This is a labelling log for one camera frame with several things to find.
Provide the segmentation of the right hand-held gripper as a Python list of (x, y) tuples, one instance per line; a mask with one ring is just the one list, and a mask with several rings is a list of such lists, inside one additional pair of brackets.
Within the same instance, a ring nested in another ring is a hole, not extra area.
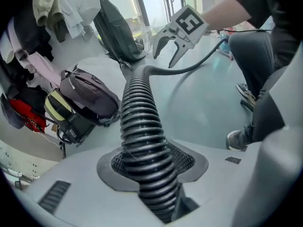
[(173, 40), (177, 47), (169, 62), (169, 68), (173, 68), (188, 49), (195, 47), (208, 27), (209, 24), (194, 8), (190, 5), (182, 7), (171, 17), (166, 28), (155, 35), (152, 49), (153, 58), (156, 59), (167, 43)]

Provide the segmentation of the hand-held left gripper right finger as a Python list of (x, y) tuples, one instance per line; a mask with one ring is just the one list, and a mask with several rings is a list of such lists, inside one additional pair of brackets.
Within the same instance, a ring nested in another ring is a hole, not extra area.
[(165, 227), (233, 227), (240, 203), (256, 164), (256, 146), (245, 152), (210, 148), (182, 140), (169, 140), (196, 162), (180, 174), (185, 197), (198, 207)]

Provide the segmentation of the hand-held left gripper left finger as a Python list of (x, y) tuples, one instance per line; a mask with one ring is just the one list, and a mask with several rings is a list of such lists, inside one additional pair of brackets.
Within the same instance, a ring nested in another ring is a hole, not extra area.
[(58, 181), (70, 187), (55, 217), (77, 227), (163, 227), (163, 223), (134, 192), (118, 192), (97, 174), (97, 162), (112, 149), (83, 151), (62, 160), (35, 180), (26, 194), (38, 202)]

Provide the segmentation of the person's right forearm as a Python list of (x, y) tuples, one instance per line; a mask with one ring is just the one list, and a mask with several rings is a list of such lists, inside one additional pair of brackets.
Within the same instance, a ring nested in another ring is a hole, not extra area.
[(251, 15), (236, 0), (222, 0), (201, 14), (209, 30), (222, 30), (250, 20)]

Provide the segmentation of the red and green vacuum cleaner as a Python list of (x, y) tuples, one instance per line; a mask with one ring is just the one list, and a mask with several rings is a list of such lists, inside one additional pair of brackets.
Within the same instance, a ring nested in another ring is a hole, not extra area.
[(235, 28), (234, 27), (228, 27), (228, 28), (225, 28), (223, 30), (220, 31), (219, 33), (219, 36), (220, 36), (220, 39), (225, 39), (225, 41), (220, 45), (219, 49), (221, 52), (231, 56), (231, 50), (230, 50), (230, 47), (228, 45), (228, 40), (229, 40), (229, 37), (235, 32)]

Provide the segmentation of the transparent umbrella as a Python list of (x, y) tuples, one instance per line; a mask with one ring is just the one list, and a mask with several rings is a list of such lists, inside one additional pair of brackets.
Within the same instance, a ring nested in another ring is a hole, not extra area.
[(145, 23), (138, 17), (138, 24), (135, 26), (135, 29), (132, 31), (133, 38), (139, 42), (142, 41), (144, 50), (148, 53), (152, 53), (153, 43), (156, 34), (164, 28), (164, 26), (155, 26), (155, 21), (152, 22), (151, 26), (146, 26)]

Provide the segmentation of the person's left shoe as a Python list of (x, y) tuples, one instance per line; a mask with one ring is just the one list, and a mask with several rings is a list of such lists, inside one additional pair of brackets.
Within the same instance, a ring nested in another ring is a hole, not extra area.
[(242, 130), (232, 131), (227, 135), (226, 147), (229, 150), (245, 151), (252, 140), (252, 130), (250, 126)]

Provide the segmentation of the person's shoe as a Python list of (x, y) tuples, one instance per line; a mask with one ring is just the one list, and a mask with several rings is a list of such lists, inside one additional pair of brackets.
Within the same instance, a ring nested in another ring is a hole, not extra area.
[(232, 131), (227, 135), (226, 147), (229, 150), (245, 151), (252, 140), (252, 130), (250, 126), (242, 130)]
[(247, 99), (253, 106), (256, 105), (256, 98), (255, 96), (251, 93), (251, 91), (248, 89), (247, 84), (244, 83), (238, 83), (236, 84), (236, 88), (239, 91), (239, 93)]

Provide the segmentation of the black garment bag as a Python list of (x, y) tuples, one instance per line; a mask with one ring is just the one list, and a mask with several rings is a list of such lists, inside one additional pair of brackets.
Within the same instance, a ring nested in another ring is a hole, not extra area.
[(100, 10), (93, 22), (112, 59), (128, 63), (143, 59), (147, 53), (139, 48), (132, 31), (116, 6), (109, 0), (99, 0)]

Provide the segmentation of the person's black trousers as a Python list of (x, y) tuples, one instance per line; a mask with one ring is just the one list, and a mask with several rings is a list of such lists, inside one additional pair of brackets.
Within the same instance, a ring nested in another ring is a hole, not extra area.
[(262, 141), (285, 125), (269, 91), (287, 66), (275, 70), (271, 34), (268, 32), (235, 33), (229, 38), (229, 47), (245, 84), (256, 98), (252, 120), (247, 126), (251, 127), (253, 142)]

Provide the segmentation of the white locker cabinet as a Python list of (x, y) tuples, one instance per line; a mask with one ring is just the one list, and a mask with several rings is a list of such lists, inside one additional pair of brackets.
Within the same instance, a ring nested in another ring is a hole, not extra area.
[(57, 163), (21, 152), (0, 140), (0, 173), (14, 188), (25, 190)]

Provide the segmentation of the person's right shoe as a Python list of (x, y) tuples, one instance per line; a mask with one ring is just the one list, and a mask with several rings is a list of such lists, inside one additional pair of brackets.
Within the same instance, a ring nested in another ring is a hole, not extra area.
[(251, 93), (251, 91), (248, 89), (247, 84), (244, 83), (238, 83), (236, 84), (236, 88), (239, 91), (239, 93), (247, 99), (253, 106), (256, 105), (256, 98), (255, 96)]

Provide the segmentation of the white tote bag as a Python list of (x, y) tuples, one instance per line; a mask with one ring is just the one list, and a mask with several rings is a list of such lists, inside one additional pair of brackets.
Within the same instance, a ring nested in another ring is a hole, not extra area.
[(89, 26), (101, 9), (100, 0), (75, 0), (75, 5), (83, 26)]

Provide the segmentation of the yellow and black backpack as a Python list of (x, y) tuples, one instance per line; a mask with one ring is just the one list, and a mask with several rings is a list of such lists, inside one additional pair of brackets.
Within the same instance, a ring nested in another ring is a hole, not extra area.
[(57, 125), (56, 134), (63, 143), (80, 145), (94, 128), (94, 124), (78, 114), (57, 88), (45, 98), (44, 108)]

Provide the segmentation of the row of hanging clothes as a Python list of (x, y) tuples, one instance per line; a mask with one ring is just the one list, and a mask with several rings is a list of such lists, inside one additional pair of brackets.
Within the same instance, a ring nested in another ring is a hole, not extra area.
[(0, 33), (0, 99), (8, 122), (43, 133), (45, 98), (59, 89), (61, 72), (102, 54), (92, 28), (81, 24), (75, 0), (26, 0)]

